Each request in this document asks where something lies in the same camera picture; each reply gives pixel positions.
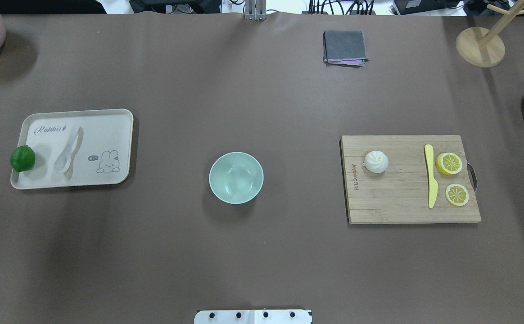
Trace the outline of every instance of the wooden cutting board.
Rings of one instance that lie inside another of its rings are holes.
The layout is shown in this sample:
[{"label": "wooden cutting board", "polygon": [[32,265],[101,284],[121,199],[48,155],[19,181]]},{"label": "wooden cutting board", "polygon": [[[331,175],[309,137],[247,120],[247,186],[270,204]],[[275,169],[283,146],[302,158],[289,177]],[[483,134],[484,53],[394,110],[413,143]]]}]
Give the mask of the wooden cutting board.
[{"label": "wooden cutting board", "polygon": [[[463,168],[455,175],[441,174],[435,163],[438,194],[428,208],[428,173],[424,146],[434,147],[434,161],[445,152],[460,156]],[[480,211],[470,184],[466,154],[459,135],[342,136],[342,160],[350,224],[478,223]],[[372,150],[388,156],[388,169],[369,172],[364,157]],[[446,187],[460,183],[470,193],[468,203],[456,207],[446,199]]]}]

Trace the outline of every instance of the yellow knife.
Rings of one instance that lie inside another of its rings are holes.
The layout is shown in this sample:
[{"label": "yellow knife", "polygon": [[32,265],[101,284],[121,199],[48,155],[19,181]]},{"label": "yellow knife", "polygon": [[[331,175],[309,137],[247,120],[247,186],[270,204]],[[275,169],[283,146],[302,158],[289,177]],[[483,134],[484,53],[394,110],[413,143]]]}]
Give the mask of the yellow knife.
[{"label": "yellow knife", "polygon": [[428,168],[428,207],[434,207],[438,194],[438,181],[434,178],[434,148],[430,144],[424,146],[426,167]]}]

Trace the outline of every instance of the gray cloth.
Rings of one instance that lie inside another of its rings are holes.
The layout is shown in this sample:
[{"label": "gray cloth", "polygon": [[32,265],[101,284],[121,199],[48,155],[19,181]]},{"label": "gray cloth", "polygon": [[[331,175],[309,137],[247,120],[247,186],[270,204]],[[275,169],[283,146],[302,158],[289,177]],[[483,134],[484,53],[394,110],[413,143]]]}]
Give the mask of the gray cloth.
[{"label": "gray cloth", "polygon": [[324,63],[363,66],[369,59],[362,31],[324,32]]}]

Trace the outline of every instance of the metal scoop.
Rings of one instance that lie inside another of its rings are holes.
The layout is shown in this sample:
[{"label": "metal scoop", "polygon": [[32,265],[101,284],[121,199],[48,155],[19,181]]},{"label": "metal scoop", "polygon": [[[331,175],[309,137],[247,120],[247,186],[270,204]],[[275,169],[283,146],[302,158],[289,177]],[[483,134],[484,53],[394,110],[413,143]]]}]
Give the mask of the metal scoop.
[{"label": "metal scoop", "polygon": [[72,147],[74,146],[78,137],[78,131],[80,131],[80,126],[78,125],[74,125],[70,130],[66,146],[62,150],[62,153],[60,153],[60,156],[58,156],[58,158],[56,159],[56,162],[54,162],[55,172],[62,174],[68,171],[68,168],[70,168],[70,162],[72,162],[73,158],[73,156],[71,156]]}]

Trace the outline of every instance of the wooden stand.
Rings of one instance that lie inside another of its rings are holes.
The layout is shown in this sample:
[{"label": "wooden stand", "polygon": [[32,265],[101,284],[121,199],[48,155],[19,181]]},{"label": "wooden stand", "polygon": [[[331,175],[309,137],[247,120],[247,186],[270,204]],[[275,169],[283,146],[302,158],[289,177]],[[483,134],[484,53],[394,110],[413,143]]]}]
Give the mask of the wooden stand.
[{"label": "wooden stand", "polygon": [[499,12],[504,16],[496,22],[492,29],[470,27],[464,29],[456,37],[456,49],[468,63],[481,68],[492,68],[504,58],[505,47],[498,36],[517,15],[524,14],[524,0],[519,0],[510,10],[503,10],[489,4],[486,8]]}]

